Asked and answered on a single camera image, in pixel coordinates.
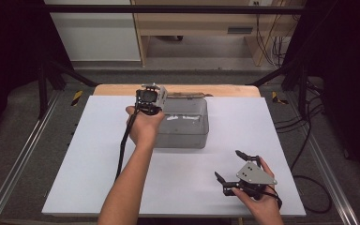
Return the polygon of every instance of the white wall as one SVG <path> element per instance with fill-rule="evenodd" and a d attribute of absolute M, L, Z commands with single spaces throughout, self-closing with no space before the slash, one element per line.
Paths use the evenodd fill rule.
<path fill-rule="evenodd" d="M 129 0 L 45 0 L 46 4 L 130 5 Z M 71 61 L 140 61 L 131 14 L 51 13 Z"/>

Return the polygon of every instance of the forearm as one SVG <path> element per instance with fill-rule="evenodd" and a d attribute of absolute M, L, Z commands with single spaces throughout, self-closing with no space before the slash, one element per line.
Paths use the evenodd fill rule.
<path fill-rule="evenodd" d="M 139 142 L 101 209 L 98 224 L 136 224 L 153 143 Z"/>

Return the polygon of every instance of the white table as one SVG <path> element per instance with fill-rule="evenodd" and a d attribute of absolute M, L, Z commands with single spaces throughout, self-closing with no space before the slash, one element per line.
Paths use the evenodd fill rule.
<path fill-rule="evenodd" d="M 91 96 L 42 213 L 97 216 L 116 173 L 119 146 L 134 96 Z M 305 216 L 265 99 L 207 97 L 209 134 L 204 149 L 155 149 L 142 196 L 140 217 L 237 218 L 250 212 L 226 197 L 214 172 L 227 181 L 245 165 L 235 150 L 265 159 L 275 173 L 280 213 Z M 134 144 L 127 142 L 124 165 Z"/>

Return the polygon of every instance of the gray floor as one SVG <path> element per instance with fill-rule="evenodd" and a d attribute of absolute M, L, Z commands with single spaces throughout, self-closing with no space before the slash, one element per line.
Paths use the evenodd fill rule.
<path fill-rule="evenodd" d="M 80 64 L 79 72 L 98 83 L 231 83 L 245 84 L 256 81 L 274 67 L 264 65 L 254 67 L 248 48 L 242 38 L 223 39 L 219 37 L 185 37 L 182 42 L 172 37 L 152 39 L 146 67 L 117 62 L 111 64 Z M 87 96 L 93 88 L 87 87 L 66 77 L 66 90 L 61 92 L 52 117 L 45 127 L 33 154 L 22 171 L 16 187 L 2 211 L 0 222 L 8 224 L 29 224 L 32 221 L 44 222 L 95 222 L 88 217 L 50 217 L 42 215 L 46 192 L 53 184 L 54 177 L 66 154 L 71 133 L 75 131 Z M 286 121 L 296 116 L 290 104 L 272 101 L 272 92 L 279 99 L 290 100 L 292 93 L 281 91 L 281 78 L 277 78 L 260 88 L 274 122 Z M 77 106 L 70 106 L 76 91 L 83 90 Z M 8 97 L 8 105 L 0 121 L 0 187 L 5 181 L 11 166 L 22 151 L 28 135 L 38 117 L 38 84 L 31 82 L 14 90 Z M 312 132 L 329 161 L 342 190 L 360 223 L 360 165 L 357 161 L 343 156 L 343 147 L 338 135 L 324 113 L 312 119 Z M 305 139 L 303 129 L 278 133 L 285 156 L 291 165 Z M 293 174 L 305 175 L 323 184 L 317 164 L 307 146 Z M 320 187 L 307 180 L 296 179 L 305 206 L 323 210 L 328 201 Z M 285 218 L 286 224 L 343 224 L 338 207 L 333 205 L 329 212 L 316 214 L 307 211 L 306 217 Z M 142 224 L 225 224 L 235 221 L 228 219 L 141 219 Z M 255 224 L 246 218 L 246 224 Z"/>

